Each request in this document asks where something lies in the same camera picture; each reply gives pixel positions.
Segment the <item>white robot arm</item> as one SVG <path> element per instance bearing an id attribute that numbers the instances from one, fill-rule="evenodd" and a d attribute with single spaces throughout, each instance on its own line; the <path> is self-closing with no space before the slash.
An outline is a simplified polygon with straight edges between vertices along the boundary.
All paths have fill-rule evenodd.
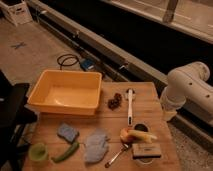
<path id="1" fill-rule="evenodd" d="M 170 121 L 187 100 L 213 115 L 213 86 L 206 83 L 209 77 L 209 67 L 200 61 L 172 69 L 160 96 L 163 119 Z"/>

